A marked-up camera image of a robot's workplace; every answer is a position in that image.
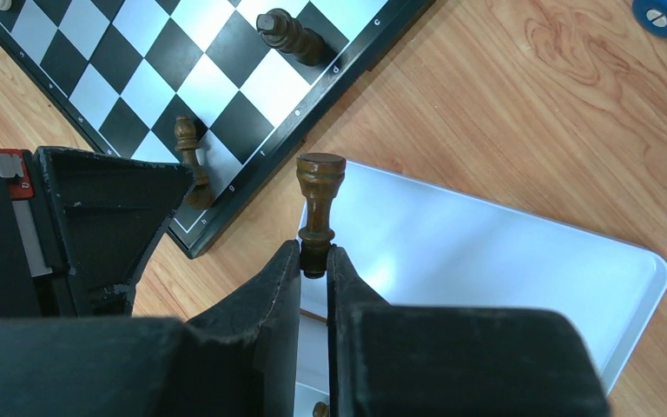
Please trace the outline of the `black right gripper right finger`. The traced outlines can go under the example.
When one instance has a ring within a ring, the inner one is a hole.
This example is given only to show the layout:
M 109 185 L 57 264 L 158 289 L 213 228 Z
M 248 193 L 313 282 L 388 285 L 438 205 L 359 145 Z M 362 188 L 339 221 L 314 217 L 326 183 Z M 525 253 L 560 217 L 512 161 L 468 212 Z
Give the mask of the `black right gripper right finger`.
M 578 331 L 530 308 L 396 306 L 327 258 L 333 416 L 608 416 Z

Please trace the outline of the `brown chess piece crossed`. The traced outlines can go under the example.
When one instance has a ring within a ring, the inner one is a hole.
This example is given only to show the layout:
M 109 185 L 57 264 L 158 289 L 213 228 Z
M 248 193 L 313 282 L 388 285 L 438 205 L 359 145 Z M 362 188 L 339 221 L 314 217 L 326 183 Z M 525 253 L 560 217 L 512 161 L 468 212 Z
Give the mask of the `brown chess piece crossed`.
M 284 9 L 275 8 L 258 15 L 256 30 L 268 47 L 291 55 L 304 65 L 315 66 L 322 61 L 322 37 L 314 30 L 305 28 Z

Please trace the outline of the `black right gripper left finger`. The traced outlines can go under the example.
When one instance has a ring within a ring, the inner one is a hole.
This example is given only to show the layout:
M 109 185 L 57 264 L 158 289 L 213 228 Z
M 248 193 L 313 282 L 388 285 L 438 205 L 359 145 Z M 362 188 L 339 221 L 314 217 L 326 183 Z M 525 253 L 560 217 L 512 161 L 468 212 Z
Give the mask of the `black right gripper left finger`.
M 300 246 L 189 321 L 0 320 L 0 416 L 291 416 Z

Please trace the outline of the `brown chess piece long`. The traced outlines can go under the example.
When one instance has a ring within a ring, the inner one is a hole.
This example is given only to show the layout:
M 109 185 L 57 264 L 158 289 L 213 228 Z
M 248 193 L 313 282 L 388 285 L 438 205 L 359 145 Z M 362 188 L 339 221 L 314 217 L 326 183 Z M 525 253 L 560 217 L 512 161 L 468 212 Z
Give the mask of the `brown chess piece long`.
M 329 153 L 305 153 L 297 157 L 296 176 L 306 198 L 307 219 L 301 238 L 300 267 L 307 278 L 321 278 L 335 237 L 330 228 L 332 204 L 345 178 L 347 160 Z

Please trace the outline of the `black white chess board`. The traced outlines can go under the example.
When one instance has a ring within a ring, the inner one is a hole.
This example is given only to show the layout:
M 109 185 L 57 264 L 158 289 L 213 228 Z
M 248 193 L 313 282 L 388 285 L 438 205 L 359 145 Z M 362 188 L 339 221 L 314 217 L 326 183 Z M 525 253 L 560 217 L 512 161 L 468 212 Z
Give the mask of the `black white chess board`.
M 96 151 L 178 162 L 175 120 L 198 131 L 215 201 L 176 211 L 169 234 L 204 253 L 427 1 L 11 1 L 0 46 Z M 268 47 L 281 8 L 324 41 L 315 66 Z

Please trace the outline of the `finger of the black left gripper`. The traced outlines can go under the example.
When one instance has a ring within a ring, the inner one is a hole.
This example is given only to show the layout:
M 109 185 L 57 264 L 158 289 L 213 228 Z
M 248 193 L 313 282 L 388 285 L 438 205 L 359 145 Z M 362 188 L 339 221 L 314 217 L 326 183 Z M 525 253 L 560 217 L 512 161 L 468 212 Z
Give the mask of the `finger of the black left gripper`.
M 36 279 L 43 314 L 131 314 L 149 257 L 195 184 L 191 169 L 64 147 L 40 147 L 35 161 L 65 267 Z

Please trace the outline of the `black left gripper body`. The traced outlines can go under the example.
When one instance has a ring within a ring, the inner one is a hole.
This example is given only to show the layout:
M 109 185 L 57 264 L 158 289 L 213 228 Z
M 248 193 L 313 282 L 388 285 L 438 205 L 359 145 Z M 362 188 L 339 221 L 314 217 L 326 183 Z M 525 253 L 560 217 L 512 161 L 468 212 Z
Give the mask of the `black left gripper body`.
M 28 150 L 0 149 L 0 318 L 78 313 L 43 170 Z

